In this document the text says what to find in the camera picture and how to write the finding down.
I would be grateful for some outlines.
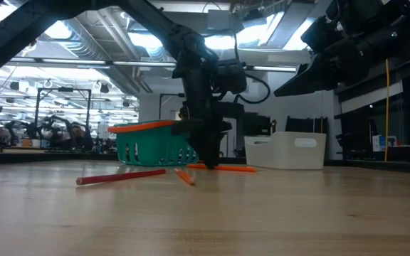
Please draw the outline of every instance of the wooden table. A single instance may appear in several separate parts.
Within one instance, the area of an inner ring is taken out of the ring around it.
[[[410,174],[326,167],[139,171],[113,161],[0,165],[0,255],[410,255]]]

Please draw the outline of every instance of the black cable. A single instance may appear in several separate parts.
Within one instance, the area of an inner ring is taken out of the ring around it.
[[[338,24],[338,21],[340,21],[341,15],[342,15],[341,0],[335,0],[335,3],[336,3],[336,7],[337,7],[337,14],[336,14],[335,18],[332,20],[332,22]]]
[[[219,11],[222,11],[221,7],[220,7],[217,3],[213,2],[213,1],[208,1],[208,2],[205,4],[204,8],[202,9],[202,13],[205,12],[205,8],[206,8],[206,6],[209,5],[209,4],[214,4],[216,7],[219,8]]]
[[[237,103],[238,99],[241,99],[244,102],[246,102],[248,104],[252,104],[252,105],[253,104],[259,104],[259,103],[262,103],[262,102],[266,101],[268,99],[268,97],[270,97],[270,94],[271,94],[271,89],[270,89],[270,86],[268,86],[268,83],[266,81],[260,79],[260,78],[257,78],[255,76],[253,76],[253,75],[249,75],[249,74],[245,74],[245,75],[246,75],[246,77],[252,78],[252,79],[260,82],[263,86],[265,86],[267,88],[267,95],[262,100],[259,100],[259,101],[256,101],[256,102],[247,100],[241,95],[237,95],[237,96],[235,96],[235,99],[233,99],[233,103]]]

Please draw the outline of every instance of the wall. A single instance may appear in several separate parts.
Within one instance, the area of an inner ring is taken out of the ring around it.
[[[402,92],[403,92],[402,82],[396,82],[390,85],[390,89],[389,89],[390,97],[394,95],[398,95]],[[386,87],[374,90],[365,95],[360,95],[350,100],[346,100],[342,102],[341,103],[342,113],[351,112],[353,110],[359,109],[360,107],[370,105],[372,103],[378,102],[386,98],[387,98],[387,88]]]
[[[260,115],[270,116],[271,119],[276,119],[278,122],[277,131],[285,130],[285,123],[288,116],[294,118],[320,118],[328,117],[330,134],[328,136],[328,155],[331,159],[341,159],[341,155],[337,152],[341,151],[341,147],[337,143],[335,136],[341,134],[340,121],[335,121],[335,115],[340,114],[340,105],[337,101],[337,96],[333,91],[316,92],[309,95],[298,95],[288,97],[274,97],[273,91],[281,86],[284,82],[293,77],[292,73],[269,73],[265,76],[268,81],[272,94],[267,101],[259,105],[245,105],[246,112],[257,112]],[[266,94],[266,89],[257,83],[251,83],[250,91],[253,93],[253,99],[262,98]],[[232,101],[233,97],[226,97],[226,101]],[[162,98],[161,119],[170,119],[172,111],[178,111],[182,106],[183,98],[164,96]],[[140,122],[158,119],[159,117],[159,95],[141,95],[140,96]],[[229,156],[234,145],[235,128],[229,131],[228,147]]]

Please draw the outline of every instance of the plastic basket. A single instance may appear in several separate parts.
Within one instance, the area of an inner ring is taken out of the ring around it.
[[[170,133],[175,121],[162,120],[133,124],[116,124],[108,131],[117,135],[118,159],[136,166],[178,166],[199,160],[189,146],[188,134]]]

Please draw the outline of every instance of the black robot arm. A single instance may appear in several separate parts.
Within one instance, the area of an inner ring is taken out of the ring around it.
[[[301,37],[314,53],[310,63],[301,65],[275,96],[332,90],[339,82],[352,85],[387,58],[410,59],[409,0],[334,0],[327,17]]]
[[[177,60],[173,78],[183,81],[184,105],[190,118],[174,131],[190,132],[189,143],[205,164],[217,165],[221,132],[230,126],[216,113],[212,92],[243,92],[246,89],[243,63],[238,58],[220,63],[201,35],[170,21],[146,0],[29,0],[0,22],[0,67],[57,20],[109,6],[121,7],[158,37]]]

